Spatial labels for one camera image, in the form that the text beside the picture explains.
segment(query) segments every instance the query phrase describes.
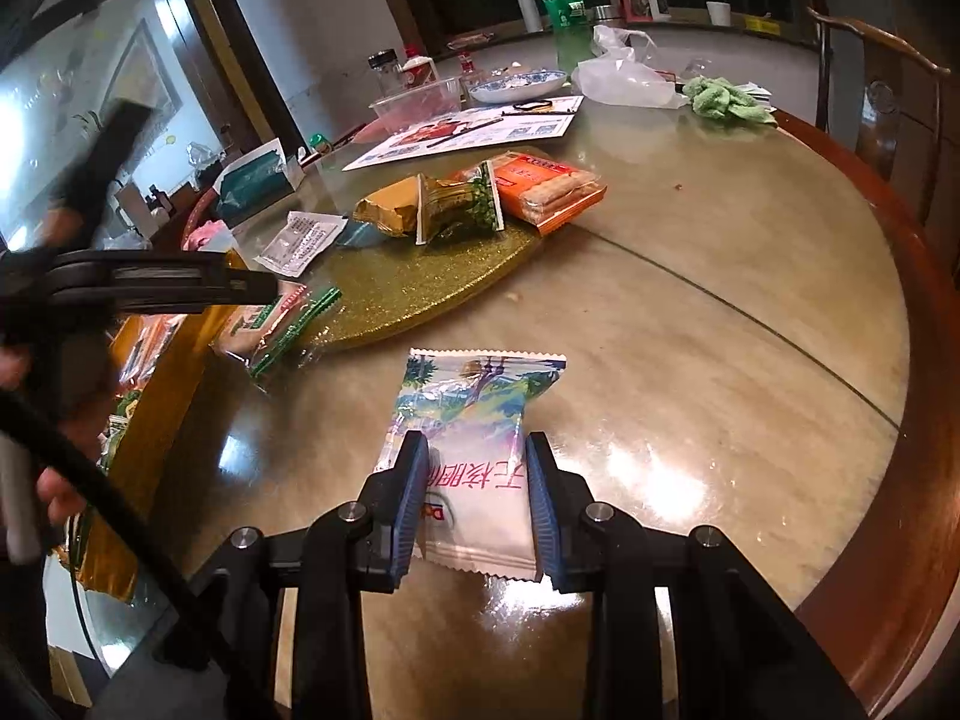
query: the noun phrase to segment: metal screw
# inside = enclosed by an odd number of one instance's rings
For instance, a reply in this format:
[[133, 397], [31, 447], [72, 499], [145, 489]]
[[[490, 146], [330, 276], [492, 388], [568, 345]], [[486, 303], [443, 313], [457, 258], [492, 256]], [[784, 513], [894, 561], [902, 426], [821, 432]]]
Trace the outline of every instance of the metal screw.
[[366, 513], [367, 507], [360, 503], [360, 501], [344, 503], [337, 509], [337, 517], [342, 519], [343, 522], [357, 522], [357, 520]]
[[613, 506], [603, 501], [593, 501], [593, 503], [587, 504], [584, 512], [594, 522], [606, 522], [613, 517]]
[[256, 528], [237, 528], [230, 534], [230, 543], [237, 549], [247, 549], [248, 546], [253, 546], [258, 538], [260, 533]]
[[718, 547], [723, 543], [723, 533], [712, 525], [701, 525], [693, 529], [693, 538], [702, 547]]

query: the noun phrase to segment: white snack packet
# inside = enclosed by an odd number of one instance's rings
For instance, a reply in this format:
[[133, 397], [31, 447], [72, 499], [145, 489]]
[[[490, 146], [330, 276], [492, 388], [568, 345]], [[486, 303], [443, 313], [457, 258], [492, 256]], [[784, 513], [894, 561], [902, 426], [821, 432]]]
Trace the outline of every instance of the white snack packet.
[[285, 228], [253, 259], [275, 274], [297, 278], [346, 226], [345, 217], [291, 211]]
[[408, 430], [424, 433], [430, 472], [418, 544], [427, 560], [536, 579], [523, 410], [565, 367], [555, 355], [410, 350], [374, 470], [392, 467]]

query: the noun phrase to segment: paper towel roll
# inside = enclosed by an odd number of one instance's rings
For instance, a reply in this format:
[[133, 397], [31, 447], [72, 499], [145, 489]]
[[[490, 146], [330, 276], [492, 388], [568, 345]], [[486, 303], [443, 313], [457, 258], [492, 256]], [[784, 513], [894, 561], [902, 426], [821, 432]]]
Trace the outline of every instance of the paper towel roll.
[[539, 10], [536, 10], [536, 0], [517, 0], [520, 3], [520, 13], [523, 14], [523, 25], [528, 32], [543, 32], [544, 25], [539, 19]]

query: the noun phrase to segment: white wall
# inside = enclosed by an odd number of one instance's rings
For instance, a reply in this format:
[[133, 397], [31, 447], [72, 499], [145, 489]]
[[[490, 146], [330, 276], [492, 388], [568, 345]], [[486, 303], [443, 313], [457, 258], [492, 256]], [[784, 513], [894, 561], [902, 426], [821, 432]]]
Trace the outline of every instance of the white wall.
[[378, 97], [367, 57], [402, 42], [386, 0], [237, 0], [304, 137], [369, 121]]

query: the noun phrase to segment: green towel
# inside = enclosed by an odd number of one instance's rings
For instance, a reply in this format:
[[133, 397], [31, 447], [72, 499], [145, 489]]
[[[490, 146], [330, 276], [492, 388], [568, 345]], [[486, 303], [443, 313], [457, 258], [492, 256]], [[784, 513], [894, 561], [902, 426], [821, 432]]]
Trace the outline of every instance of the green towel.
[[741, 92], [726, 79], [705, 79], [697, 76], [683, 86], [683, 93], [692, 100], [693, 112], [704, 119], [734, 121], [755, 124], [776, 124], [770, 111], [746, 92]]

